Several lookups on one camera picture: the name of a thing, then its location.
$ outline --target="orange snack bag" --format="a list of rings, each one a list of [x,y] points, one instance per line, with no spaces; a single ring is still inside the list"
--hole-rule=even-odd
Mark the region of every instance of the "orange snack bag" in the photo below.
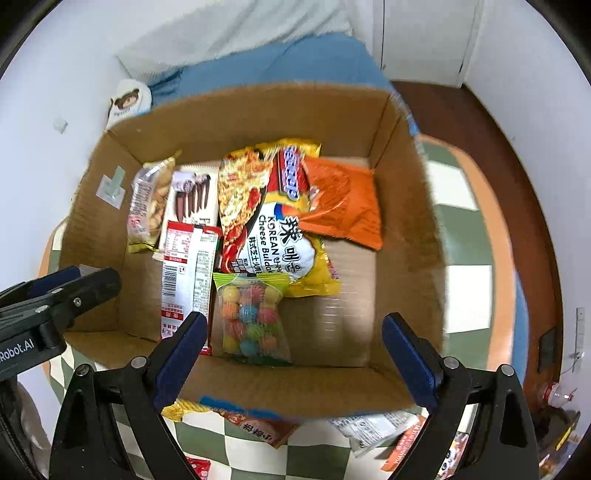
[[[310,211],[299,212],[300,229],[382,248],[372,171],[308,155],[302,165],[310,184]]]

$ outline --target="gumball bag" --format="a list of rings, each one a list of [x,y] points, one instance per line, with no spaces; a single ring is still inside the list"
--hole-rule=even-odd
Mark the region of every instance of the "gumball bag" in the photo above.
[[[223,322],[223,351],[254,365],[279,366],[291,361],[277,306],[290,284],[286,273],[214,273]]]

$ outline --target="barcode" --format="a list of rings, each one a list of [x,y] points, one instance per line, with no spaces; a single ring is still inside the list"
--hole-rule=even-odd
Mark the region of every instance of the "barcode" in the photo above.
[[[162,295],[174,297],[177,294],[177,272],[176,265],[163,265]]]

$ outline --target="korean cheese buldak noodle package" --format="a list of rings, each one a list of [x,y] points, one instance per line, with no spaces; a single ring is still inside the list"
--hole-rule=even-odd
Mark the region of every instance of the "korean cheese buldak noodle package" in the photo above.
[[[217,184],[223,272],[287,273],[286,297],[340,293],[322,239],[303,232],[293,215],[310,210],[301,160],[319,153],[319,144],[287,138],[223,159]]]

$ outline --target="white pillow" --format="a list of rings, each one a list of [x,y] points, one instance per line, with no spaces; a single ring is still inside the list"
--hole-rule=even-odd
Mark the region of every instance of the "white pillow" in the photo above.
[[[132,78],[153,85],[185,65],[333,32],[352,33],[341,0],[225,0],[158,27],[116,55]]]

